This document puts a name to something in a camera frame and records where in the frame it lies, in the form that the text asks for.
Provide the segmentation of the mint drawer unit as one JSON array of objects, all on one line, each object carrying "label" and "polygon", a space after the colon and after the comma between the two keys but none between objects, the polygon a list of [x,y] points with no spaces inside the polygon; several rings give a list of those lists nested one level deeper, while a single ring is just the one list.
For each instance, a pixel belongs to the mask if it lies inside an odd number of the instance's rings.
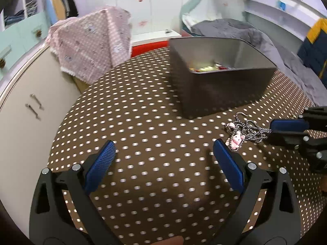
[{"label": "mint drawer unit", "polygon": [[37,13],[1,32],[1,79],[15,63],[48,35],[45,12]]}]

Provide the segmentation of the grey metal tin box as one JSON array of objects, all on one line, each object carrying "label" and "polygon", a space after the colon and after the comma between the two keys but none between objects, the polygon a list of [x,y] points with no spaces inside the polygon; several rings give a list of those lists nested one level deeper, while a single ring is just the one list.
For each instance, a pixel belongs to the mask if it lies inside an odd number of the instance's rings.
[{"label": "grey metal tin box", "polygon": [[259,100],[277,70],[241,39],[173,38],[168,49],[171,81],[188,119]]}]

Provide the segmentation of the red storage bench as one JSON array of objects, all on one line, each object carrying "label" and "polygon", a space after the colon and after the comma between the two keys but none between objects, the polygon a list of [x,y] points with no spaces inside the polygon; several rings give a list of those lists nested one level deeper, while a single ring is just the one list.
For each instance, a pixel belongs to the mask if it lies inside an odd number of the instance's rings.
[{"label": "red storage bench", "polygon": [[141,55],[141,54],[143,54],[145,52],[160,49],[160,48],[164,48],[164,47],[167,47],[167,46],[168,46],[168,41],[167,40],[133,46],[132,47],[131,57],[133,58],[133,57]]}]

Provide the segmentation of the yellow navy jacket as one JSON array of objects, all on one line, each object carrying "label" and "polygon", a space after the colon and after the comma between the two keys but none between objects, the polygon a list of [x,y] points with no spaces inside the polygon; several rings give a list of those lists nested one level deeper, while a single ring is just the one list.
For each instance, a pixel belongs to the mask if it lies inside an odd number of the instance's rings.
[{"label": "yellow navy jacket", "polygon": [[309,30],[297,55],[321,81],[326,81],[326,18],[320,18]]}]

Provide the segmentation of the mint bunk bed frame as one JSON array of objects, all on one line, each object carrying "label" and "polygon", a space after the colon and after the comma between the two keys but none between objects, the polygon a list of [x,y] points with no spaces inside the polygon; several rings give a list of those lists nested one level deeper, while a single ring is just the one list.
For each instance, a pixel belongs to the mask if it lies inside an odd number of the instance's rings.
[{"label": "mint bunk bed frame", "polygon": [[180,18],[188,28],[222,18],[246,21],[257,28],[273,24],[304,40],[309,29],[326,18],[326,7],[321,0],[187,0]]}]

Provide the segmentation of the white board on bench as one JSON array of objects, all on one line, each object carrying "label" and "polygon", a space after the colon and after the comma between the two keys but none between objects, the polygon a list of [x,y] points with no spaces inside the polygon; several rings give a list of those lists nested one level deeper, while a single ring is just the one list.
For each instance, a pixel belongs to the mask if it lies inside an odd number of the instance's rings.
[{"label": "white board on bench", "polygon": [[149,32],[149,33],[142,33],[133,35],[131,37],[131,44],[133,47],[149,44],[149,43],[156,43],[161,41],[168,41],[172,38],[180,38],[181,34],[175,32],[174,30],[161,30],[157,32]]}]

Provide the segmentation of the grey duvet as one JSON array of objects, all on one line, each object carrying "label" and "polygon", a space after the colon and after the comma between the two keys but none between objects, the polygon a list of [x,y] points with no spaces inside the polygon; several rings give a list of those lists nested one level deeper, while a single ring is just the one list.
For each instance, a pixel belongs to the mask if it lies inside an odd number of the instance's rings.
[{"label": "grey duvet", "polygon": [[190,31],[202,37],[234,38],[248,42],[274,62],[278,70],[289,77],[313,104],[326,106],[326,88],[313,70],[304,66],[293,52],[251,24],[230,18],[204,20],[193,25]]}]

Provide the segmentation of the pink checked bear cloth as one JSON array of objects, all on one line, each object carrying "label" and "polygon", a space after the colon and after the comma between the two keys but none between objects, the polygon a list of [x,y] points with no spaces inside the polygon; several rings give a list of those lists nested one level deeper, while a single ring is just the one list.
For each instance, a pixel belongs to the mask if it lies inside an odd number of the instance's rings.
[{"label": "pink checked bear cloth", "polygon": [[50,27],[45,45],[58,58],[62,72],[91,85],[131,58],[130,13],[106,6],[60,20]]}]

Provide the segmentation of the brown polka dot tablecloth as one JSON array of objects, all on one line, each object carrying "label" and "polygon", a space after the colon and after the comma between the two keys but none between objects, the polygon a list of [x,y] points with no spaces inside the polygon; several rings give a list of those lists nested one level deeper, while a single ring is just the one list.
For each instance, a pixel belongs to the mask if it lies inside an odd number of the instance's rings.
[{"label": "brown polka dot tablecloth", "polygon": [[115,143],[115,162],[91,200],[124,244],[172,236],[202,244],[239,198],[212,153],[237,109],[185,119],[169,76],[166,48],[112,69],[76,100],[50,151],[49,169],[62,172]]}]

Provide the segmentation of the hanging clothes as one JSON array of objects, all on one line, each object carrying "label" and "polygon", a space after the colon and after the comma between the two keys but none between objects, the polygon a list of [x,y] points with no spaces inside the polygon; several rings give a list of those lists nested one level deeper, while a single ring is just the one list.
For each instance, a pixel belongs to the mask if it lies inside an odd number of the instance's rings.
[{"label": "hanging clothes", "polygon": [[79,15],[74,0],[43,0],[43,8],[50,26]]}]

